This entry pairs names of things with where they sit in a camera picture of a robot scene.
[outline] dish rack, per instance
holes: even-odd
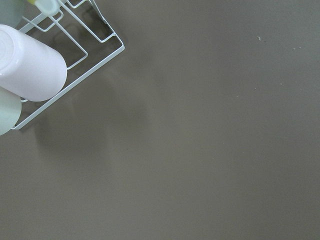
[[[60,23],[61,20],[64,18],[65,14],[68,14],[69,17],[74,19],[77,23],[79,23],[79,26],[81,26],[82,30],[90,34],[97,42],[98,44],[108,45],[109,42],[111,42],[112,39],[116,39],[118,41],[118,46],[116,49],[112,50],[111,53],[108,53],[107,56],[104,56],[102,60],[99,60],[98,62],[95,62],[92,67],[90,67],[88,70],[86,70],[84,73],[81,73],[80,76],[77,76],[76,79],[73,79],[69,84],[67,84],[65,87],[62,88],[62,90],[56,94],[51,99],[47,100],[43,105],[38,107],[36,110],[30,112],[28,116],[24,117],[22,120],[20,119],[18,123],[12,128],[12,130],[20,130],[23,128],[27,123],[29,123],[32,119],[34,119],[36,116],[38,116],[40,113],[42,113],[45,109],[47,109],[50,105],[52,105],[55,101],[57,101],[59,98],[61,98],[63,95],[65,95],[68,91],[70,91],[72,88],[74,88],[76,85],[78,85],[80,82],[82,82],[84,79],[86,79],[89,75],[91,75],[93,72],[101,68],[104,64],[109,62],[111,59],[113,59],[115,56],[117,56],[119,53],[121,53],[124,49],[124,43],[119,38],[117,33],[113,30],[113,28],[110,26],[110,24],[107,22],[107,20],[104,18],[104,16],[101,14],[96,2],[94,0],[78,0],[76,3],[71,2],[70,0],[56,0],[59,5],[60,9],[57,15],[55,16],[45,16],[42,13],[40,13],[38,16],[33,18],[32,20],[22,17],[23,20],[25,20],[27,23],[24,25],[21,29],[19,29],[21,32],[27,34],[30,31],[37,30],[42,33],[49,32],[54,26],[57,26],[59,30],[69,38],[74,45],[82,52],[82,56],[75,60],[73,63],[71,63],[69,66],[67,66],[68,74],[70,73],[71,69],[74,69],[76,66],[78,66],[80,63],[84,63],[89,56],[89,51],[86,50],[82,45],[75,39],[72,34],[70,34],[65,27],[62,26]],[[106,37],[101,38],[98,36],[92,28],[88,26],[78,15],[74,13],[74,10],[82,6],[84,3],[89,3],[91,7],[94,9],[95,13],[98,15],[100,20],[102,21],[105,28],[108,30],[108,35]],[[47,27],[42,27],[41,23],[44,20],[49,20],[49,25]],[[27,99],[22,99],[22,109],[24,103],[28,102]]]

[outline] gray table surface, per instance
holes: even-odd
[[[0,238],[318,239],[319,1],[96,2],[126,50],[0,137]]]

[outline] white wire rack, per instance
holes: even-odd
[[[64,13],[61,9],[65,10],[66,13],[70,14],[83,28],[85,28],[100,44],[107,43],[112,37],[117,38],[117,40],[120,42],[120,47],[118,47],[116,50],[114,50],[112,53],[107,55],[103,60],[97,62],[92,68],[90,68],[88,71],[86,71],[84,74],[82,74],[80,77],[72,81],[69,85],[64,87],[57,95],[49,99],[47,102],[45,102],[41,107],[36,109],[34,112],[32,112],[29,116],[27,116],[25,119],[23,119],[21,122],[16,124],[12,129],[13,130],[20,130],[23,128],[27,123],[29,123],[32,119],[34,119],[36,116],[38,116],[41,112],[43,112],[45,109],[47,109],[50,105],[52,105],[55,101],[57,101],[59,98],[61,98],[63,95],[65,95],[68,91],[70,91],[72,88],[74,88],[76,85],[78,85],[80,82],[82,82],[84,79],[86,79],[89,75],[91,75],[93,72],[101,68],[104,64],[109,62],[111,59],[113,59],[115,56],[117,56],[119,53],[121,53],[124,49],[124,43],[122,40],[118,37],[117,33],[113,30],[113,28],[110,26],[110,24],[107,22],[107,20],[104,18],[104,16],[101,14],[96,2],[94,0],[81,0],[77,4],[72,4],[70,0],[56,0],[60,5],[59,13],[56,16],[49,16],[48,18],[52,21],[52,23],[47,28],[42,28],[39,26],[39,24],[45,20],[47,17],[43,14],[39,14],[37,17],[35,17],[32,20],[29,20],[26,17],[22,17],[27,24],[20,29],[23,33],[28,33],[33,28],[36,28],[40,30],[41,32],[48,32],[52,27],[57,26],[82,52],[83,56],[76,60],[74,63],[72,63],[70,66],[67,67],[67,70],[69,71],[82,61],[84,61],[89,53],[79,44],[78,41],[75,40],[75,38],[59,23],[60,20],[64,17]],[[83,3],[90,3],[93,9],[96,11],[98,16],[101,18],[103,23],[105,24],[106,28],[109,28],[111,30],[111,34],[105,37],[104,39],[101,39],[98,37],[92,29],[87,26],[74,12],[72,9],[76,9],[79,6],[81,6]],[[28,100],[23,99],[21,100],[22,104],[26,103]]]

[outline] yellow object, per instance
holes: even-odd
[[[36,0],[27,0],[29,3],[35,5]]]

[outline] drying rack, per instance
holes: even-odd
[[[33,28],[37,28],[38,30],[46,33],[48,32],[53,26],[57,26],[82,52],[83,56],[72,63],[70,66],[67,67],[67,70],[69,71],[82,61],[84,61],[89,53],[78,43],[78,41],[75,40],[75,38],[59,23],[59,21],[64,17],[64,13],[61,11],[61,8],[65,10],[66,13],[70,14],[85,30],[87,30],[99,43],[106,44],[112,37],[117,38],[117,40],[121,43],[120,47],[118,47],[116,50],[114,50],[112,53],[110,53],[108,56],[106,56],[103,60],[97,62],[92,68],[90,68],[88,71],[86,71],[84,74],[82,74],[80,77],[78,77],[76,80],[72,81],[69,85],[64,87],[58,94],[56,94],[54,97],[49,99],[47,102],[45,102],[42,106],[40,106],[37,110],[32,112],[29,116],[27,116],[25,119],[23,119],[20,123],[16,124],[12,130],[20,130],[23,128],[27,123],[29,123],[32,119],[34,119],[36,116],[38,116],[40,113],[42,113],[45,109],[47,109],[50,105],[52,105],[55,101],[57,101],[59,98],[61,98],[63,95],[65,95],[68,91],[70,91],[72,88],[74,88],[76,85],[78,85],[80,82],[82,82],[84,79],[86,79],[89,75],[91,75],[93,72],[101,68],[104,64],[109,62],[111,59],[113,59],[115,56],[117,56],[119,53],[121,53],[124,49],[124,43],[122,40],[118,37],[117,33],[113,30],[113,28],[110,26],[110,24],[107,22],[107,20],[104,18],[104,16],[101,14],[95,0],[80,0],[77,4],[72,4],[70,0],[56,0],[60,5],[60,10],[56,16],[45,16],[42,13],[39,14],[37,17],[35,17],[32,20],[27,19],[26,17],[22,17],[27,24],[23,26],[20,31],[23,33],[28,33]],[[103,23],[105,24],[106,28],[109,28],[111,30],[111,34],[105,37],[104,39],[99,38],[90,27],[88,27],[75,13],[73,13],[72,9],[76,9],[79,6],[81,6],[83,3],[90,3],[93,9],[96,11],[98,16],[101,18]],[[39,23],[41,23],[46,18],[49,18],[52,23],[47,28],[42,28],[39,26]],[[22,99],[22,104],[27,102],[28,100]]]

